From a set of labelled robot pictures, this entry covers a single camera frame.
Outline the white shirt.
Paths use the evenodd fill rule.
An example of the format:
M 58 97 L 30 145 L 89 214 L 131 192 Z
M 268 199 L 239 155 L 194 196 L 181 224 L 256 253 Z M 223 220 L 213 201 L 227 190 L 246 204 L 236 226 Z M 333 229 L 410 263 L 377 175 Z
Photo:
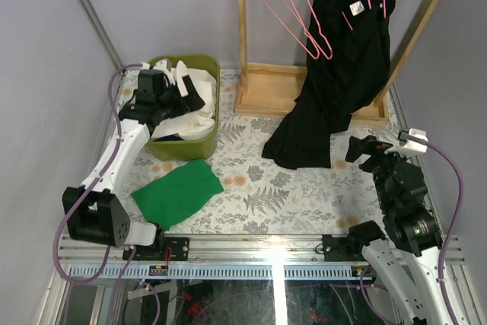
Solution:
M 183 102 L 189 111 L 163 120 L 152 138 L 192 141 L 206 137 L 215 126 L 216 79 L 206 70 L 188 68 L 182 60 L 173 64 L 169 59 L 162 59 L 154 68 L 171 74 L 170 81 L 183 91 Z

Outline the blue plaid shirt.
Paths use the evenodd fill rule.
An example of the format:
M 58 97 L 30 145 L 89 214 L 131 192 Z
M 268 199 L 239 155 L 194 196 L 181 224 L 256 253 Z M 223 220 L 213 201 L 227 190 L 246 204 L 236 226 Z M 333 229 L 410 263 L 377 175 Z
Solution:
M 166 135 L 164 137 L 155 139 L 156 142 L 173 142 L 173 141 L 182 141 L 182 140 L 183 139 L 178 134 Z

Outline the pink hanger of white shirt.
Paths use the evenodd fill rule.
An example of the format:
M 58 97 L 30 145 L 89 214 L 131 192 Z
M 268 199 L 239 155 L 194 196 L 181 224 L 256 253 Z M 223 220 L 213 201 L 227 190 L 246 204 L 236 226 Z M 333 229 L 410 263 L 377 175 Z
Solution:
M 294 3 L 294 0 L 289 0 L 289 3 L 287 3 L 285 0 L 280 0 L 282 4 L 284 4 L 288 10 L 294 15 L 298 23 L 302 26 L 303 32 L 305 37 L 310 41 L 312 45 L 312 49 L 309 49 L 303 42 L 301 42 L 297 36 L 288 29 L 287 25 L 283 22 L 281 22 L 280 18 L 277 18 L 278 21 L 285 27 L 285 29 L 298 41 L 300 46 L 307 52 L 307 54 L 314 60 L 319 59 L 321 56 L 323 56 L 326 60 L 331 60 L 333 57 L 333 48 L 331 47 L 330 42 L 328 41 L 327 37 L 323 34 L 323 31 L 321 29 L 320 21 L 317 17 L 317 14 L 314 10 L 314 7 L 312 5 L 312 2 L 310 0 L 305 0 L 307 3 L 307 6 L 310 10 L 310 16 L 314 19 L 314 23 L 317 26 L 317 31 L 318 31 L 318 36 L 321 38 L 325 46 L 327 47 L 327 51 L 320 45 L 318 39 L 311 34 L 311 32 L 308 29 L 308 26 L 305 25 L 304 20 L 301 16 L 301 14 L 298 11 L 298 8 L 296 4 Z

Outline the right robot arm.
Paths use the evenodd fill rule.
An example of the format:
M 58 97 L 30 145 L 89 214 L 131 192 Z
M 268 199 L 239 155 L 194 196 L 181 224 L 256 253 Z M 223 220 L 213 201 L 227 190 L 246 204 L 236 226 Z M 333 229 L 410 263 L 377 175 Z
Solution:
M 367 261 L 404 324 L 466 324 L 445 266 L 449 240 L 424 204 L 428 188 L 422 169 L 408 161 L 426 152 L 428 139 L 417 129 L 402 131 L 398 139 L 399 145 L 372 135 L 349 139 L 345 159 L 352 163 L 367 156 L 359 167 L 373 177 L 383 223 L 351 226 L 345 237 L 324 235 L 324 259 Z

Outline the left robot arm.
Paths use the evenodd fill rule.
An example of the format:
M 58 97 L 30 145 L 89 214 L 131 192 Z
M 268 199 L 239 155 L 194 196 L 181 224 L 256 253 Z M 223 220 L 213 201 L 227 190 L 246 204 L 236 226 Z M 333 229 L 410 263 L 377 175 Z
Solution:
M 95 168 L 78 187 L 62 195 L 64 227 L 71 239 L 108 247 L 139 246 L 150 260 L 160 259 L 167 242 L 157 225 L 133 221 L 118 195 L 140 150 L 164 121 L 205 106 L 192 73 L 183 62 L 141 69 L 132 96 L 115 112 L 116 127 Z

